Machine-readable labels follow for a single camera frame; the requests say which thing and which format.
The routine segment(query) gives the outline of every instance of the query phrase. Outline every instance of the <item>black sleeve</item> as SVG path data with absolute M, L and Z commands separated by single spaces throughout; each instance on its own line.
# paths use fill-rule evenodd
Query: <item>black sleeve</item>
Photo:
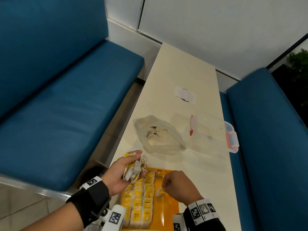
M 188 208 L 185 209 L 183 216 L 187 230 L 189 231 L 226 231 L 225 227 L 218 218 L 210 219 L 201 224 L 195 225 Z

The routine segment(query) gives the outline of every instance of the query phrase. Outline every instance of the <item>hand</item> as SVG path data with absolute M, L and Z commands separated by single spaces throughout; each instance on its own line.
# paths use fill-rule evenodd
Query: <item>hand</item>
M 106 173 L 101 177 L 103 183 L 105 183 L 105 185 L 108 187 L 110 197 L 116 194 L 120 194 L 131 183 L 130 180 L 129 181 L 123 180 L 125 166 L 129 163 L 138 160 L 142 154 L 141 150 L 130 151 L 128 153 L 133 153 L 133 152 L 136 152 L 137 155 L 121 157 L 117 159 L 106 171 Z M 144 178 L 145 176 L 146 172 L 142 172 L 139 178 Z
M 161 186 L 165 192 L 186 206 L 203 199 L 198 189 L 183 171 L 172 171 L 165 175 Z

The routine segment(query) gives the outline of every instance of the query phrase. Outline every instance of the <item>green plant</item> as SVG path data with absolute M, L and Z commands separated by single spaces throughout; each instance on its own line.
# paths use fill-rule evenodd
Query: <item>green plant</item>
M 301 49 L 298 53 L 290 53 L 291 82 L 301 106 L 308 105 L 308 51 Z

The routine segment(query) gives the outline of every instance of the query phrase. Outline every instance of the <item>orange tray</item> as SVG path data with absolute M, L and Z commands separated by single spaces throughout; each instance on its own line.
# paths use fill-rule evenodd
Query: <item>orange tray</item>
M 159 172 L 165 174 L 172 172 L 172 170 L 150 168 L 147 169 L 157 169 Z M 170 197 L 167 193 L 164 193 L 161 197 L 156 197 L 155 194 L 157 190 L 161 187 L 163 182 L 162 177 L 155 177 L 154 181 L 154 196 L 153 196 L 153 216 L 150 227 L 147 230 L 159 230 L 159 231 L 170 231 L 173 230 L 173 215 L 179 213 L 179 202 L 174 198 Z M 122 228 L 121 230 L 136 230 L 136 228 Z

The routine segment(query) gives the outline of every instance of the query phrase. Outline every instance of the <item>white tiled floor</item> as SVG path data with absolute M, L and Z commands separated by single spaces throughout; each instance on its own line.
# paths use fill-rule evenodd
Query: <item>white tiled floor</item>
M 110 165 L 143 86 L 134 83 L 107 127 L 91 158 Z M 0 184 L 0 231 L 18 231 L 53 212 L 65 202 Z M 87 231 L 100 230 L 98 226 Z

